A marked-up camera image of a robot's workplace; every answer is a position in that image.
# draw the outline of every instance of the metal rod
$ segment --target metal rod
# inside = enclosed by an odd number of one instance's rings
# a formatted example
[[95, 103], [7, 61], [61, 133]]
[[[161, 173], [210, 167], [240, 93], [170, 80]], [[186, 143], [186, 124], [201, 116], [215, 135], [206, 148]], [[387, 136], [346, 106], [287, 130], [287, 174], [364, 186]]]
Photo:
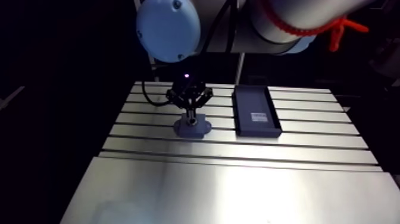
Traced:
[[236, 78], [235, 78], [235, 85], [237, 86], [240, 83], [240, 77], [242, 75], [242, 68], [243, 62], [245, 61], [245, 53], [239, 54], [239, 59], [237, 62], [237, 69], [236, 69]]

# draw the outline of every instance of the white label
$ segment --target white label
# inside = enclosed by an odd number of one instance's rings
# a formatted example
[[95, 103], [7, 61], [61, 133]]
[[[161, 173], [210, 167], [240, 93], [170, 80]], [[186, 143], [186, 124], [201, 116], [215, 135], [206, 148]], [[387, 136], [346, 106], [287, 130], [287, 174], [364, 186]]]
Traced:
[[268, 118], [265, 113], [251, 113], [251, 120], [253, 122], [268, 122]]

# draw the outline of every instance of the metal surface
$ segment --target metal surface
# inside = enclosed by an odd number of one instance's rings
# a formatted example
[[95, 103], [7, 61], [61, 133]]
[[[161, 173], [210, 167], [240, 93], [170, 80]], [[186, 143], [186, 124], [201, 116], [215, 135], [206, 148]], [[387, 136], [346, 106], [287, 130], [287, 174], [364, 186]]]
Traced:
[[[159, 114], [132, 114], [120, 113], [116, 123], [130, 123], [137, 125], [154, 125], [154, 126], [172, 126], [179, 115]], [[213, 129], [235, 129], [235, 122], [227, 117], [208, 117], [207, 120], [212, 123]], [[346, 123], [324, 123], [324, 122], [299, 122], [299, 121], [280, 121], [280, 125], [284, 132], [299, 133], [330, 133], [338, 135], [358, 135], [357, 129], [352, 124]]]
[[[135, 82], [136, 85], [133, 85], [131, 92], [141, 93], [141, 88], [137, 88], [135, 86], [140, 86], [140, 82]], [[146, 86], [172, 86], [172, 82], [146, 82]], [[216, 88], [216, 89], [233, 89], [235, 85], [230, 84], [214, 84], [207, 83], [208, 87]], [[329, 89], [311, 89], [311, 88], [295, 88], [295, 87], [280, 87], [280, 86], [268, 86], [270, 91], [285, 91], [285, 92], [313, 92], [313, 93], [326, 93], [329, 94]]]
[[[142, 125], [114, 125], [110, 135], [129, 136], [134, 138], [151, 139], [181, 139], [176, 136], [171, 127], [142, 126]], [[212, 130], [201, 140], [204, 142], [241, 143], [259, 145], [284, 145], [305, 147], [332, 147], [332, 148], [368, 148], [362, 137], [343, 135], [316, 135], [299, 133], [282, 133], [279, 138], [249, 138], [236, 136], [233, 130]]]
[[94, 158], [62, 224], [398, 224], [383, 172]]
[[[165, 96], [151, 95], [149, 97], [154, 102], [166, 101]], [[143, 96], [129, 95], [128, 102], [144, 102], [147, 100]], [[343, 108], [340, 104], [335, 102], [317, 102], [317, 101], [294, 101], [294, 100], [283, 100], [273, 99], [274, 106], [276, 109], [293, 109], [293, 110], [317, 110], [317, 111], [338, 111], [343, 112]], [[232, 99], [228, 97], [213, 97], [211, 98], [205, 107], [213, 106], [232, 106]]]
[[[228, 86], [226, 87], [222, 87], [219, 88], [217, 86], [214, 85], [208, 85], [208, 87], [212, 87], [214, 88], [214, 96], [215, 97], [231, 97], [232, 93], [233, 93], [233, 88], [230, 88]], [[171, 86], [151, 86], [151, 85], [147, 85], [146, 84], [146, 93], [148, 94], [162, 94], [165, 95], [165, 93], [167, 92], [168, 89], [170, 89]], [[285, 96], [282, 95], [282, 91], [284, 91], [284, 94], [292, 94], [290, 96], [290, 98], [288, 99], [293, 99], [295, 94], [300, 95], [300, 99], [303, 100], [314, 100], [312, 98], [316, 97], [317, 99], [315, 100], [322, 100], [322, 101], [336, 101], [336, 100], [332, 100], [332, 97], [334, 97], [332, 94], [330, 94], [330, 92], [326, 92], [324, 91], [324, 89], [318, 89], [316, 90], [317, 92], [312, 92], [312, 93], [327, 93], [327, 94], [317, 94], [316, 96], [311, 96], [311, 94], [300, 94], [299, 92], [311, 92], [311, 89], [307, 89], [307, 88], [278, 88], [278, 87], [274, 87], [274, 86], [269, 86], [268, 89], [270, 90], [270, 93], [272, 95], [275, 95], [276, 97], [280, 98], [280, 99], [287, 99], [284, 98]], [[137, 94], [142, 94], [142, 87], [140, 85], [135, 85], [133, 86], [132, 93], [137, 93]]]
[[[288, 43], [299, 36], [290, 35], [274, 25], [266, 16], [263, 0], [250, 0], [251, 21], [257, 32], [276, 43]], [[273, 11], [286, 24], [299, 29], [315, 29], [357, 10], [373, 0], [269, 0]]]
[[155, 139], [132, 139], [109, 137], [105, 150], [120, 150], [128, 153], [154, 153], [186, 155], [224, 159], [234, 158], [253, 161], [297, 161], [315, 164], [367, 164], [377, 165], [371, 152], [366, 150], [342, 150], [307, 147], [276, 147], [260, 145], [216, 144], [207, 142], [163, 141]]
[[[181, 114], [182, 110], [175, 105], [154, 107], [143, 103], [126, 103], [123, 105], [122, 112], [151, 113], [151, 114]], [[233, 117], [231, 107], [207, 106], [197, 109], [198, 113], [206, 114], [207, 117]], [[307, 120], [322, 122], [350, 122], [346, 113], [306, 111], [306, 110], [276, 110], [280, 120]]]
[[[164, 92], [170, 85], [146, 82], [146, 89], [153, 92], [149, 96], [154, 101], [164, 101], [164, 95], [154, 92]], [[141, 88], [133, 87], [136, 93], [127, 97], [104, 149], [202, 159], [273, 161], [273, 164], [307, 163], [308, 169], [324, 169], [324, 165], [331, 163], [335, 164], [333, 167], [343, 165], [349, 169], [354, 164], [372, 171], [380, 169], [328, 89], [268, 87], [276, 107], [283, 107], [277, 109], [282, 136], [242, 138], [236, 136], [233, 119], [230, 96], [234, 85], [207, 85], [224, 96], [213, 97], [208, 105], [198, 110], [212, 123], [212, 131], [204, 139], [178, 138], [172, 125], [183, 111], [175, 105], [154, 107], [146, 102]]]
[[99, 157], [104, 158], [125, 158], [131, 160], [149, 160], [163, 161], [169, 163], [190, 163], [204, 165], [219, 165], [219, 166], [245, 166], [245, 167], [269, 167], [269, 168], [284, 168], [284, 169], [301, 169], [301, 170], [338, 170], [338, 171], [357, 171], [357, 172], [381, 172], [379, 166], [357, 166], [357, 165], [342, 165], [342, 164], [313, 164], [313, 163], [290, 163], [287, 161], [249, 161], [241, 159], [222, 160], [218, 158], [189, 158], [164, 155], [143, 155], [132, 153], [113, 153], [101, 152]]
[[[165, 94], [148, 94], [151, 99], [156, 101], [165, 101]], [[285, 100], [298, 100], [298, 101], [322, 101], [322, 102], [336, 102], [336, 98], [332, 94], [318, 94], [318, 93], [310, 93], [310, 92], [283, 92], [283, 91], [270, 91], [270, 95], [272, 99], [285, 99]], [[146, 98], [143, 94], [129, 94], [128, 99], [126, 101], [129, 102], [147, 102]], [[232, 99], [227, 96], [219, 97], [214, 96], [208, 102], [207, 105], [223, 105], [223, 106], [232, 106]]]

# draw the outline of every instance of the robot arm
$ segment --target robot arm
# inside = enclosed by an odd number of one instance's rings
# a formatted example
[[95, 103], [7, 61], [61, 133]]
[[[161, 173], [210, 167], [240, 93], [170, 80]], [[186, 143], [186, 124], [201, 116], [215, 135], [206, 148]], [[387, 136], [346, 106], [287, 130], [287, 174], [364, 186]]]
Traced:
[[167, 63], [227, 49], [280, 55], [304, 50], [315, 35], [344, 25], [344, 15], [372, 1], [145, 0], [136, 33], [150, 56]]

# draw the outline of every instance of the gray part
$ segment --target gray part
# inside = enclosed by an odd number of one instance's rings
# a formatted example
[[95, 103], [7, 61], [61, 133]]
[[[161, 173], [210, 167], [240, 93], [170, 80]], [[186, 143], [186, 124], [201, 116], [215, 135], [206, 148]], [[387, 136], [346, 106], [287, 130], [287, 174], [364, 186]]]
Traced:
[[[251, 21], [257, 32], [276, 43], [288, 43], [299, 39], [290, 35], [270, 21], [261, 6], [261, 1], [249, 0]], [[299, 29], [315, 29], [330, 21], [351, 13], [374, 0], [269, 0], [274, 12], [285, 23]]]
[[211, 131], [211, 123], [205, 120], [204, 114], [197, 114], [196, 123], [190, 125], [186, 114], [174, 123], [174, 131], [181, 138], [204, 138], [204, 135]]

